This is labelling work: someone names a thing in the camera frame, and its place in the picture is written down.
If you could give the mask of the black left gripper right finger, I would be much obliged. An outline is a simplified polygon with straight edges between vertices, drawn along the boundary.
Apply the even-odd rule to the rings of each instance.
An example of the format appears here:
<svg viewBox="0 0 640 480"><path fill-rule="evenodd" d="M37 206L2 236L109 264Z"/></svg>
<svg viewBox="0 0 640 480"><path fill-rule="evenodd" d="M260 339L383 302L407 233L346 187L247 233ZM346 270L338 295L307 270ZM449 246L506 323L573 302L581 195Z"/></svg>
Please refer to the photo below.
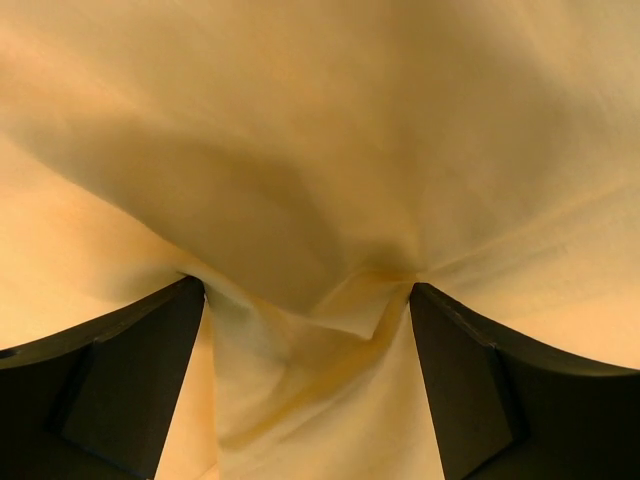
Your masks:
<svg viewBox="0 0 640 480"><path fill-rule="evenodd" d="M490 320L431 285L410 312L448 479L635 479L639 373Z"/></svg>

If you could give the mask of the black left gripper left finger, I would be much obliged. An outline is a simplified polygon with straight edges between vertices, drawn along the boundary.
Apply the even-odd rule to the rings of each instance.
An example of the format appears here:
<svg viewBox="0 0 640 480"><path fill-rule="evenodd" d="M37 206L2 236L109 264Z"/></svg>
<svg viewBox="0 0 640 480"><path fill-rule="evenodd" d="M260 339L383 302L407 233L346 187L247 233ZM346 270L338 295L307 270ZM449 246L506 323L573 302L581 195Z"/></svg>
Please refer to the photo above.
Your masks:
<svg viewBox="0 0 640 480"><path fill-rule="evenodd" d="M203 308L187 277L2 350L2 478L154 478Z"/></svg>

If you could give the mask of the yellow printed pillowcase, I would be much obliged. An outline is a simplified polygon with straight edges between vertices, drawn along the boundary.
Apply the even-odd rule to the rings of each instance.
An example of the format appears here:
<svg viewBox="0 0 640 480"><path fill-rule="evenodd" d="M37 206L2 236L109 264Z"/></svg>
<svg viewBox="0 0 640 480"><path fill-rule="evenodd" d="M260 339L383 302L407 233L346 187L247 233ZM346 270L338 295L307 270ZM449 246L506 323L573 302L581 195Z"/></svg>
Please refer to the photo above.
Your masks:
<svg viewBox="0 0 640 480"><path fill-rule="evenodd" d="M639 364L635 1L5 1L1 342L184 275L167 479L439 479L417 282Z"/></svg>

